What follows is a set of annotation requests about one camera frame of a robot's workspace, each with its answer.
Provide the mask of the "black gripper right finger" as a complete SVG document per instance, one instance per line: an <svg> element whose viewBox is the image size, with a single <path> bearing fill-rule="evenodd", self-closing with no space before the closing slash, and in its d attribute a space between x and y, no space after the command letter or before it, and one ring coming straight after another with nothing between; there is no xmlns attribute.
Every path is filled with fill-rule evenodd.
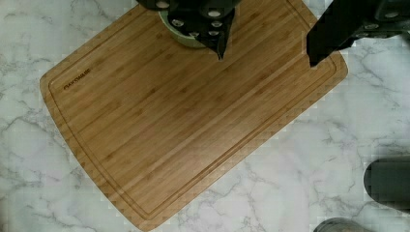
<svg viewBox="0 0 410 232"><path fill-rule="evenodd" d="M410 0L333 0L307 33L309 64L363 38L388 39L409 31Z"/></svg>

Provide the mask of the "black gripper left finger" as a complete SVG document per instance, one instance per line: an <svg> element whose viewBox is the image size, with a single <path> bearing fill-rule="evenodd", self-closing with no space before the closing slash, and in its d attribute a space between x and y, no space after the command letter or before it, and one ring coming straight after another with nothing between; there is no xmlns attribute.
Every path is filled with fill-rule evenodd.
<svg viewBox="0 0 410 232"><path fill-rule="evenodd" d="M224 56L235 9L242 0L136 0L150 11L167 11L168 21L183 35L194 37Z"/></svg>

